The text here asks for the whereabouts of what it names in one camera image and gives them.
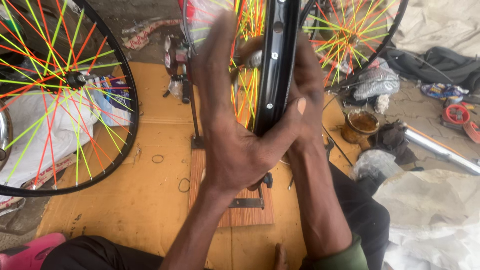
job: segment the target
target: white plastic sack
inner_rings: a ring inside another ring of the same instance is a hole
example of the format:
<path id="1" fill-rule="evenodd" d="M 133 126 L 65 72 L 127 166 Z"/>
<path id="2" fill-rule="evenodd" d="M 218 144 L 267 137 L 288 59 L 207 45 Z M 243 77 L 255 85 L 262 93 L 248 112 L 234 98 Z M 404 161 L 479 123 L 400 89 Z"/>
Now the white plastic sack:
<path id="1" fill-rule="evenodd" d="M 393 5 L 389 15 L 397 9 Z M 409 0 L 393 42 L 399 49 L 416 53 L 442 46 L 475 57 L 480 51 L 479 13 L 478 0 Z"/>
<path id="2" fill-rule="evenodd" d="M 40 90 L 35 90 L 29 91 L 28 93 L 33 94 L 40 92 Z M 83 91 L 81 91 L 80 93 L 83 95 L 82 103 L 89 104 L 91 106 L 91 103 L 87 101 L 88 95 Z M 58 98 L 59 105 L 57 107 L 57 112 L 55 114 L 55 119 L 53 121 L 51 129 L 53 156 L 55 157 L 55 161 L 58 161 L 77 150 L 77 138 L 75 134 L 77 129 L 80 130 L 79 140 L 81 145 L 84 145 L 85 143 L 90 141 L 90 137 L 84 131 L 85 126 L 83 125 L 82 120 L 80 120 L 80 125 L 83 127 L 83 129 L 77 127 L 78 125 L 75 120 L 73 121 L 72 125 L 71 117 L 66 112 L 66 110 L 69 110 L 71 116 L 74 119 L 78 120 L 79 113 L 75 105 L 80 109 L 81 116 L 83 117 L 83 120 L 85 121 L 87 127 L 86 130 L 88 130 L 90 136 L 93 136 L 93 124 L 97 121 L 97 117 L 90 111 L 90 107 L 86 105 L 82 105 L 80 107 L 78 102 L 75 102 L 74 104 L 74 102 L 70 100 L 70 98 L 72 98 L 80 101 L 80 95 L 72 92 L 71 94 L 72 95 L 70 96 L 70 94 L 66 92 L 67 100 L 65 100 L 64 92 L 62 93 L 61 97 Z M 51 97 L 50 95 L 44 95 L 49 110 L 53 110 L 55 108 L 54 98 L 57 95 L 52 95 L 53 97 Z M 10 116 L 12 118 L 14 138 L 18 137 L 23 131 L 25 131 L 32 124 L 34 124 L 37 120 L 41 119 L 45 115 L 45 104 L 42 96 L 43 95 L 23 95 L 20 96 L 11 105 L 9 105 L 8 108 Z M 52 120 L 52 117 L 53 112 L 49 114 L 50 122 Z M 23 153 L 25 146 L 32 137 L 32 134 L 36 129 L 36 125 L 13 144 L 10 157 L 5 164 L 5 167 L 3 167 L 3 169 L 0 171 L 0 184 L 5 184 L 12 187 L 20 187 L 23 183 L 36 176 L 45 142 L 48 136 L 47 118 L 44 117 L 40 123 L 40 127 L 38 128 L 32 141 L 30 142 L 22 159 L 18 163 L 17 168 L 11 175 L 8 183 L 5 183 L 5 181 L 7 181 L 7 179 L 9 178 L 10 173 L 13 171 L 19 157 Z M 40 172 L 47 169 L 52 164 L 53 162 L 50 144 L 47 144 L 47 150 L 45 151 Z M 0 202 L 8 198 L 10 197 L 0 196 Z"/>
<path id="3" fill-rule="evenodd" d="M 385 261 L 393 269 L 480 269 L 480 176 L 406 172 L 373 198 L 390 213 Z"/>

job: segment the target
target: finger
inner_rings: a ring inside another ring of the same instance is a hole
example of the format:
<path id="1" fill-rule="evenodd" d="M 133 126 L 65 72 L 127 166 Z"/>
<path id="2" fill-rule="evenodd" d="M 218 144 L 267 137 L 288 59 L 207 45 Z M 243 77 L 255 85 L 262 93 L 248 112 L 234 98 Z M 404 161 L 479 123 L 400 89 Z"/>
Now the finger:
<path id="1" fill-rule="evenodd" d="M 260 138 L 261 152 L 267 160 L 278 161 L 298 137 L 306 106 L 305 98 L 292 100 L 280 121 Z"/>

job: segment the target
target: black rim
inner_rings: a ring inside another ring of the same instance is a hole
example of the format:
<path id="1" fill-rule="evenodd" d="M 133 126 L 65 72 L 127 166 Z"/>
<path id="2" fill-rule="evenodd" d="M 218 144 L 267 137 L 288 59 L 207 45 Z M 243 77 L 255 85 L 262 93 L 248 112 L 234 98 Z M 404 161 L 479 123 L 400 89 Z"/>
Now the black rim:
<path id="1" fill-rule="evenodd" d="M 132 122 L 129 126 L 129 134 L 127 135 L 124 146 L 121 149 L 121 154 L 119 154 L 114 160 L 113 164 L 110 164 L 108 167 L 105 168 L 105 172 L 93 177 L 91 181 L 86 181 L 84 183 L 78 184 L 78 186 L 72 186 L 67 188 L 60 188 L 57 190 L 27 190 L 27 189 L 20 189 L 15 187 L 8 187 L 4 185 L 0 185 L 0 195 L 4 196 L 19 196 L 19 197 L 40 197 L 40 196 L 54 196 L 54 195 L 62 195 L 67 193 L 72 193 L 76 191 L 80 191 L 82 189 L 91 187 L 100 181 L 107 178 L 111 175 L 123 162 L 123 160 L 127 157 L 128 153 L 133 147 L 133 142 L 137 135 L 138 129 L 138 97 L 135 88 L 135 82 L 133 80 L 132 72 L 128 65 L 127 59 L 123 54 L 120 45 L 114 38 L 113 34 L 111 33 L 110 29 L 107 25 L 102 21 L 100 16 L 93 10 L 93 8 L 85 1 L 85 0 L 73 0 L 75 4 L 77 4 L 80 9 L 85 9 L 85 14 L 87 15 L 90 20 L 96 22 L 96 27 L 99 31 L 107 37 L 107 42 L 112 49 L 114 49 L 115 57 L 121 61 L 121 69 L 123 74 L 125 75 L 125 81 L 130 87 L 129 89 L 129 98 L 131 99 L 131 109 L 133 110 L 130 113 L 130 121 Z"/>

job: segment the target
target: chrome tube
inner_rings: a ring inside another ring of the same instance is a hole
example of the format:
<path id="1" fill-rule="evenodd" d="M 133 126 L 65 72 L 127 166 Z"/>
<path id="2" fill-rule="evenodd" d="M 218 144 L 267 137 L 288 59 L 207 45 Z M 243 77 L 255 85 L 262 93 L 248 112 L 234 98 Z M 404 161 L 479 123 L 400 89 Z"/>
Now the chrome tube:
<path id="1" fill-rule="evenodd" d="M 480 166 L 429 140 L 423 135 L 407 129 L 407 131 L 405 131 L 405 137 L 410 141 L 426 148 L 427 150 L 439 154 L 442 157 L 452 161 L 453 163 L 465 168 L 469 173 L 473 175 L 480 175 Z"/>

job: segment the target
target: plastic bag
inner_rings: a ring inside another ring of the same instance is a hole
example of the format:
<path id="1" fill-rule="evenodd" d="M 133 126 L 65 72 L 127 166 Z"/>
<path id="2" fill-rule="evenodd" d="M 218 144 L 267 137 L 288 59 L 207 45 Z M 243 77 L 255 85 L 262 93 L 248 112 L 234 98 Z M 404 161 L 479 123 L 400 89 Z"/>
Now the plastic bag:
<path id="1" fill-rule="evenodd" d="M 367 176 L 378 178 L 382 173 L 390 178 L 399 172 L 403 172 L 395 163 L 395 156 L 382 150 L 368 150 L 363 152 L 355 166 L 350 171 L 350 178 L 358 180 Z"/>

